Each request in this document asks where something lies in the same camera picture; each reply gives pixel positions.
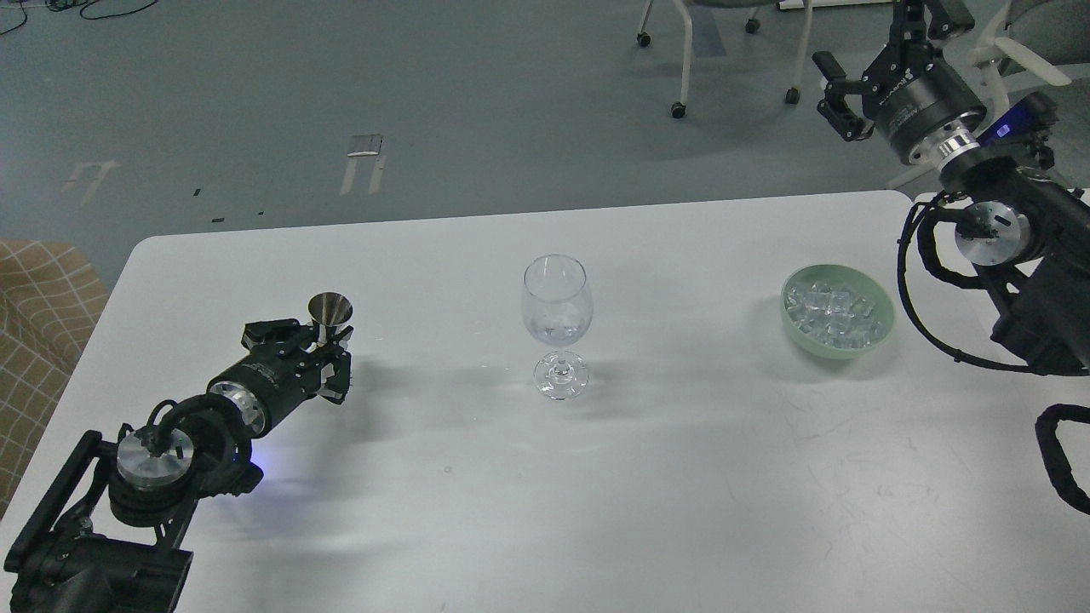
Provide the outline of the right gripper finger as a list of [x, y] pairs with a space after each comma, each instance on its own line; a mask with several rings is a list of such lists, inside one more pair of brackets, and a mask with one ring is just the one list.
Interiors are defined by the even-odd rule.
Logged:
[[976, 25], [965, 1], [892, 1], [885, 48], [929, 46], [942, 51], [950, 40], [974, 31]]
[[812, 55], [812, 62], [824, 79], [823, 98], [818, 103], [818, 112], [828, 121], [829, 127], [845, 142], [860, 142], [869, 139], [875, 125], [867, 117], [857, 115], [848, 105], [849, 96], [861, 100], [873, 94], [873, 87], [864, 80], [849, 80], [840, 62], [829, 51]]

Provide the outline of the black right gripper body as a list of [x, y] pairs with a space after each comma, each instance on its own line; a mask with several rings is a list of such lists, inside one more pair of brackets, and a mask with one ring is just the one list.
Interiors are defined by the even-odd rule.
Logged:
[[955, 120], [974, 129], [986, 113], [931, 43], [888, 43], [863, 76], [862, 112], [903, 164], [931, 132]]

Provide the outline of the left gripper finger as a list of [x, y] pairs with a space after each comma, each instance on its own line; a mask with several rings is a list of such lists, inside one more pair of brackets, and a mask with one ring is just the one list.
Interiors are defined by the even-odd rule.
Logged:
[[258, 346], [270, 346], [277, 354], [308, 353], [317, 346], [317, 330], [296, 318], [250, 322], [243, 329], [242, 346], [249, 352], [255, 352]]
[[354, 327], [343, 327], [316, 344], [313, 352], [320, 362], [320, 385], [317, 396], [327, 401], [343, 404], [351, 386], [352, 354], [347, 342], [352, 338]]

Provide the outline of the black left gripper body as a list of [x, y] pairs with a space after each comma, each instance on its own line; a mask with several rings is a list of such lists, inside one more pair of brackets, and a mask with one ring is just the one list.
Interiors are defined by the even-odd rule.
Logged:
[[207, 392], [233, 402], [245, 435], [262, 438], [301, 404], [323, 398], [317, 396], [322, 366], [314, 350], [277, 354], [270, 346], [258, 346], [214, 377]]

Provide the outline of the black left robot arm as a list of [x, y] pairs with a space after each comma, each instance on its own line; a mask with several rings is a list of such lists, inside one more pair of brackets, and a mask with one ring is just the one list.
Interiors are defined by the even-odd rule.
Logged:
[[172, 612], [193, 554], [199, 501], [261, 484], [253, 443], [313, 398], [350, 387], [344, 318], [250, 323], [249, 353], [181, 401], [156, 404], [116, 441], [89, 430], [5, 556], [13, 612]]

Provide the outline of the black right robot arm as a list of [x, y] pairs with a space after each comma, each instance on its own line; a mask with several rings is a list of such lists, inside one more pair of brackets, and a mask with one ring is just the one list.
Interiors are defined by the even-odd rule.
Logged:
[[[1087, 205], [1047, 175], [1047, 97], [1031, 95], [984, 125], [984, 104], [942, 50], [974, 24], [961, 1], [896, 1], [889, 38], [859, 80], [828, 51], [812, 56], [825, 82], [818, 112], [841, 140], [879, 132], [900, 163], [938, 171], [941, 192], [912, 206], [897, 249], [897, 291], [927, 341], [958, 364], [1085, 376]], [[991, 338], [1019, 364], [962, 352], [927, 329], [906, 280], [911, 245], [941, 283], [986, 292], [998, 313]]]

